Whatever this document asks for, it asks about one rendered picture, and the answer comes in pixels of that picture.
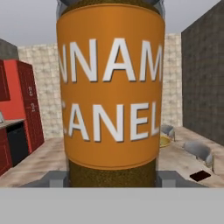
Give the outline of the orange-labelled cinnamon bottle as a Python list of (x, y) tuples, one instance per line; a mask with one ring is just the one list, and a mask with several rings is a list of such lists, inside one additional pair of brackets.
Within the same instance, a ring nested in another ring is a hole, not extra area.
[(64, 145), (72, 187), (153, 187), (164, 0), (57, 0)]

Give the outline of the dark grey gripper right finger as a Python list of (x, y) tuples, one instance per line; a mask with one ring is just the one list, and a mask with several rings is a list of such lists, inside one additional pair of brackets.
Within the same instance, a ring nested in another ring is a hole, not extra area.
[(176, 171), (157, 171), (156, 187), (203, 187), (186, 180)]

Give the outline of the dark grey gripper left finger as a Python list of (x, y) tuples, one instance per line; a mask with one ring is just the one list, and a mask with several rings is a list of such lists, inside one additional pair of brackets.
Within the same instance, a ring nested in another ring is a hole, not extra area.
[(49, 171), (43, 178), (23, 185), (23, 187), (68, 187), (68, 171)]

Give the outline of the red kitchen cabinet run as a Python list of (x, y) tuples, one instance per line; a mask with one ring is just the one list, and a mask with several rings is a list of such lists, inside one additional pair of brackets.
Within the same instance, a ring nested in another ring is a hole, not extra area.
[(0, 59), (0, 112), (5, 120), (5, 123), (0, 124), (1, 177), (14, 167), (11, 161), (7, 127), (24, 123), (29, 155), (44, 143), (32, 65), (17, 59)]

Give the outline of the black dishwasher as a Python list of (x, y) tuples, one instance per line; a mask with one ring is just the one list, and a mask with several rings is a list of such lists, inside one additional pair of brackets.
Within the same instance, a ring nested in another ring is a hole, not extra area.
[(13, 124), (6, 128), (6, 132), (10, 146), (12, 166), (16, 166), (29, 155), (24, 123)]

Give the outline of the yellow plate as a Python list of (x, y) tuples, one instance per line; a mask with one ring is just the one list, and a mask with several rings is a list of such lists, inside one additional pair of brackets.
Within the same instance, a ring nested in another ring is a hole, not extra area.
[(171, 143), (171, 139), (168, 137), (168, 136), (161, 136), (160, 137), (160, 144), (159, 144), (159, 146), (161, 147), (161, 148), (164, 148), (164, 147), (166, 147), (166, 146), (169, 146), (170, 145), (170, 143)]

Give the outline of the dark brown chocolate bar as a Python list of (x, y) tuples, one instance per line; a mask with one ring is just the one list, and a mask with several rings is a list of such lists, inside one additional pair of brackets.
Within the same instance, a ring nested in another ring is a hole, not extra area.
[(199, 181), (209, 178), (209, 177), (210, 177), (210, 174), (206, 171), (198, 171), (198, 172), (190, 175), (190, 178), (195, 180), (196, 182), (199, 182)]

